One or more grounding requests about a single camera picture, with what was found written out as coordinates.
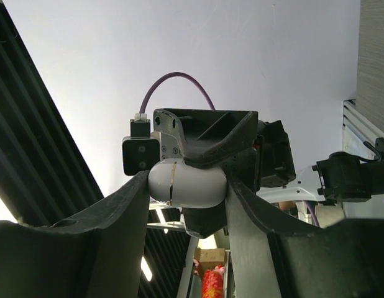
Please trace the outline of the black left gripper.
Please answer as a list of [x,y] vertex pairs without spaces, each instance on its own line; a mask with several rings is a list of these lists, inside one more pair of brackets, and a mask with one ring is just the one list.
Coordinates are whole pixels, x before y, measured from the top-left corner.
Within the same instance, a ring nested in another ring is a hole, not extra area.
[[[286,186],[296,178],[288,134],[280,120],[258,121],[255,111],[156,109],[153,133],[160,139],[160,157],[182,158],[195,168],[227,160],[227,176],[251,191]],[[207,238],[227,226],[224,204],[182,208],[186,233]]]

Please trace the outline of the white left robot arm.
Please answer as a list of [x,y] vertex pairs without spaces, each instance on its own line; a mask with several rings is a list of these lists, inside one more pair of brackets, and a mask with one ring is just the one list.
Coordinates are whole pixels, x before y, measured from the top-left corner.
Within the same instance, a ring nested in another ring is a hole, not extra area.
[[365,202],[384,194],[384,152],[377,147],[371,160],[340,151],[297,171],[282,123],[261,121],[254,111],[157,109],[153,129],[162,160],[150,172],[151,195],[181,208],[186,232],[197,238],[227,224],[223,176],[271,204]]

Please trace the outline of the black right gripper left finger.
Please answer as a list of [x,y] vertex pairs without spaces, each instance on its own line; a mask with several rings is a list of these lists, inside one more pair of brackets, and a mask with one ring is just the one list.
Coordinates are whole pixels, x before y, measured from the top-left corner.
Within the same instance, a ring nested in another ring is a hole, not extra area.
[[148,174],[51,227],[0,220],[0,297],[136,297]]

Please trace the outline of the white earbud charging case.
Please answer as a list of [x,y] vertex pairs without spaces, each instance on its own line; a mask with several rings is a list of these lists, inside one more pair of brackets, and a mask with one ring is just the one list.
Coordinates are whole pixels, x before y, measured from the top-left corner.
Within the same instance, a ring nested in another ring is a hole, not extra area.
[[227,177],[220,167],[198,169],[179,158],[158,162],[149,172],[152,199],[172,207],[207,209],[226,196]]

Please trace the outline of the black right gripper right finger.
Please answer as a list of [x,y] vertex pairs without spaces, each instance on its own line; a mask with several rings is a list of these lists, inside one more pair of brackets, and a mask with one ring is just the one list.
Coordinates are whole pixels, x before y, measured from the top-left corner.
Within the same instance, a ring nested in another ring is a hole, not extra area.
[[384,297],[384,219],[319,228],[227,174],[227,226],[237,297]]

